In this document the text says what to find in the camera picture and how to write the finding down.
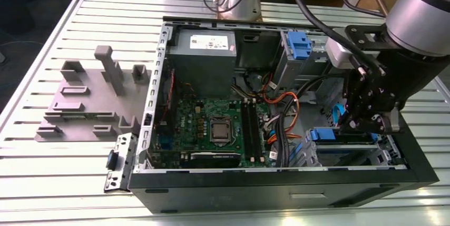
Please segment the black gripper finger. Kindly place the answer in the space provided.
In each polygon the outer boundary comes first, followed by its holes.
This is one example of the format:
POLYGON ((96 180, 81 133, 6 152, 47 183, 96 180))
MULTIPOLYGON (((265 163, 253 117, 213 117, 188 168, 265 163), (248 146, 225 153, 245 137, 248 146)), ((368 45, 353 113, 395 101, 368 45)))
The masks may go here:
POLYGON ((369 132, 377 134, 392 134, 400 132, 399 110, 375 114, 368 122, 369 132))
POLYGON ((356 70, 345 72, 341 96, 345 99, 345 112, 339 117, 339 128, 343 131, 377 131, 372 120, 372 98, 377 74, 360 74, 356 70))

